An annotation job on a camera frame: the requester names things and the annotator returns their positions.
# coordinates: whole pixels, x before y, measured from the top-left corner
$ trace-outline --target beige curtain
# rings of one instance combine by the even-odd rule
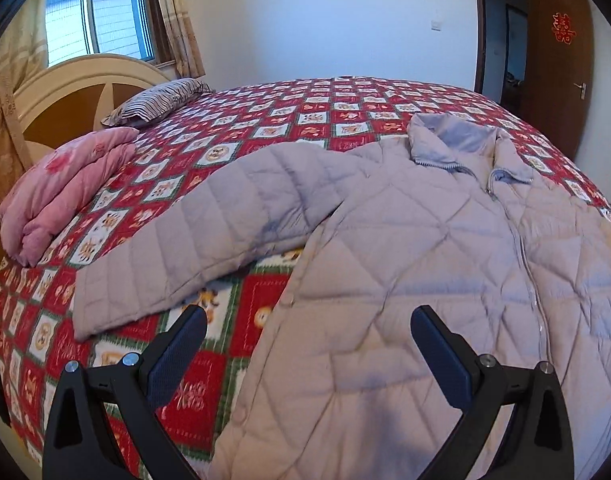
[[[201,54],[183,0],[159,0],[165,30],[181,77],[205,75]]]
[[[0,202],[32,166],[14,92],[46,67],[45,0],[27,0],[0,38]]]

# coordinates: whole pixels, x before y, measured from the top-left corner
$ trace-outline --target cream headboard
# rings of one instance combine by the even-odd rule
[[[98,130],[114,108],[169,80],[144,61],[116,54],[76,57],[43,70],[14,94],[32,160]]]

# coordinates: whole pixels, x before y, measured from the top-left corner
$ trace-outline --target bedspread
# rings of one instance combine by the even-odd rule
[[[415,112],[448,111],[505,128],[521,157],[541,174],[598,208],[605,197],[544,136],[485,97],[451,86],[364,77],[295,80],[204,96],[144,130],[138,155],[112,177],[54,240],[35,269],[5,259],[0,267],[0,371],[12,425],[40,462],[47,415],[64,364],[112,364],[141,351],[166,330],[184,304],[198,303],[209,326],[172,402],[157,415],[198,471],[229,420],[260,332],[300,251],[265,258],[210,282],[169,312],[89,339],[74,340],[76,270],[165,211],[209,174],[239,156],[284,140],[349,150],[405,134]],[[130,470],[146,471],[118,411],[108,408]]]

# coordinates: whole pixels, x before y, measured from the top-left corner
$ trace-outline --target pillow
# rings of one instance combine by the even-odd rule
[[[175,79],[139,92],[103,119],[101,124],[144,128],[162,121],[192,98],[213,92],[207,83],[198,79]]]

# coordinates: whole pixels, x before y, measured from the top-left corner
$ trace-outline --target screw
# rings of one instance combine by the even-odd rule
[[[491,354],[483,354],[479,356],[479,361],[486,368],[492,368],[493,366],[497,364],[497,360]]]
[[[554,366],[548,361],[541,361],[539,363],[539,370],[541,370],[546,375],[550,375],[554,373]]]
[[[125,354],[123,356],[123,359],[121,359],[121,362],[125,366],[134,366],[135,364],[139,362],[139,357],[140,355],[138,353],[130,352],[129,354]]]
[[[69,374],[71,374],[72,372],[75,372],[78,369],[79,369],[78,361],[68,361],[68,363],[65,365],[65,371]]]

